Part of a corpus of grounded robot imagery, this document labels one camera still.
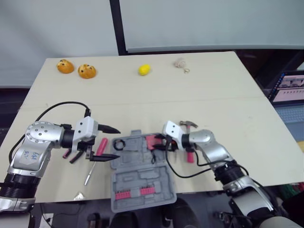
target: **screwdriver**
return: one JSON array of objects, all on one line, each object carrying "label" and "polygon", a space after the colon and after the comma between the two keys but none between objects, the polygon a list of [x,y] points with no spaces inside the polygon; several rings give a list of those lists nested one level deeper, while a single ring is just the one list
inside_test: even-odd
[{"label": "screwdriver", "polygon": [[[108,139],[107,138],[103,138],[101,140],[100,144],[99,144],[98,150],[96,152],[96,156],[101,156],[104,153],[105,147],[106,147],[107,144],[108,144]],[[90,170],[90,172],[89,172],[89,174],[87,175],[87,177],[85,179],[85,186],[89,182],[89,179],[91,177],[91,174],[92,174],[92,172],[94,170],[94,167],[95,167],[96,163],[97,162],[95,161],[94,164],[93,164],[93,166],[92,166],[92,168],[91,168],[91,170]]]}]

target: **pink screwdriver handle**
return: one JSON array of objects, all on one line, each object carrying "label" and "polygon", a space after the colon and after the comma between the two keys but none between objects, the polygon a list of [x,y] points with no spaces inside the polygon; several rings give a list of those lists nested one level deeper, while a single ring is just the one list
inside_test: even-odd
[{"label": "pink screwdriver handle", "polygon": [[188,162],[188,163],[194,163],[193,154],[194,154],[194,153],[192,153],[192,152],[187,152],[187,162]]},{"label": "pink screwdriver handle", "polygon": [[105,151],[105,147],[108,144],[108,139],[107,138],[103,138],[99,144],[98,150],[96,152],[96,156],[101,156],[103,155],[104,151]]}]

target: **lemon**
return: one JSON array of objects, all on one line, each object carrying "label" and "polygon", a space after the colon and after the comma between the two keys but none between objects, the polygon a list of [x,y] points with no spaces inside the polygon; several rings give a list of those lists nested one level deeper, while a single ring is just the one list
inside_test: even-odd
[{"label": "lemon", "polygon": [[138,68],[138,73],[142,76],[147,75],[150,71],[151,67],[148,64],[142,65]]}]

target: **hammer head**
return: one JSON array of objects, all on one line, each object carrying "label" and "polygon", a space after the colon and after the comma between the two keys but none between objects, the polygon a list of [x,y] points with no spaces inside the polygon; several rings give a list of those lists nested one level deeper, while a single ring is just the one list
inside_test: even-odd
[{"label": "hammer head", "polygon": [[186,125],[186,126],[192,126],[192,127],[195,127],[197,128],[198,126],[194,123],[194,122],[191,122],[191,121],[180,121],[180,125]]}]

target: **open toolbox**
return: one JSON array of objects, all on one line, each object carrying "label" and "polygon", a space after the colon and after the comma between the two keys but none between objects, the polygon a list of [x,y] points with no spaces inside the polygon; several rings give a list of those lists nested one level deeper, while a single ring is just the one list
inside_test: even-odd
[{"label": "open toolbox", "polygon": [[112,140],[111,154],[120,157],[111,160],[115,169],[111,176],[112,211],[123,212],[174,203],[174,183],[165,162],[164,151],[153,144],[161,143],[155,134],[142,135],[140,130],[131,136]]}]

